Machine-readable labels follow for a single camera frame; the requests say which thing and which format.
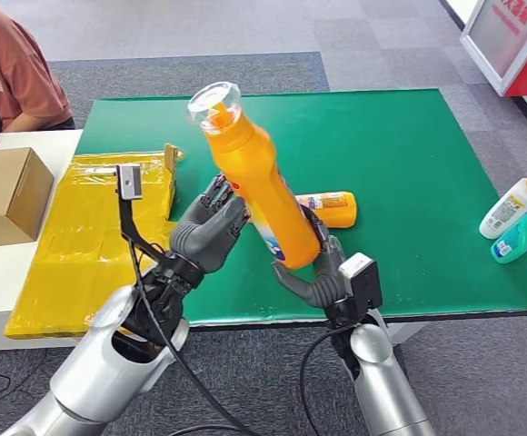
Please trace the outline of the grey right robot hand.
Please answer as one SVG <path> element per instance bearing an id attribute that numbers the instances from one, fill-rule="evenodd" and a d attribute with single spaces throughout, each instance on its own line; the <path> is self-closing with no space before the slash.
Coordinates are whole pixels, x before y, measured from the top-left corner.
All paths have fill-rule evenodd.
<path id="1" fill-rule="evenodd" d="M 302 206 L 302 209 L 320 243 L 319 255 L 313 262 L 314 277 L 312 282 L 307 282 L 274 261 L 272 267 L 276 279 L 312 307 L 324 309 L 345 298 L 345 285 L 338 272 L 338 268 L 346 260 L 342 246 L 314 212 L 307 206 Z"/>

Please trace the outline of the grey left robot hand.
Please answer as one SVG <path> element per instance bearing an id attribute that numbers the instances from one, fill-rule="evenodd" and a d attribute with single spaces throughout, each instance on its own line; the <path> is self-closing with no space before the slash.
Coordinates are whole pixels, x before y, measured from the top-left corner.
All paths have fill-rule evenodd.
<path id="1" fill-rule="evenodd" d="M 169 248 L 204 273 L 221 269 L 248 223 L 243 198 L 219 173 L 193 200 L 169 236 Z"/>

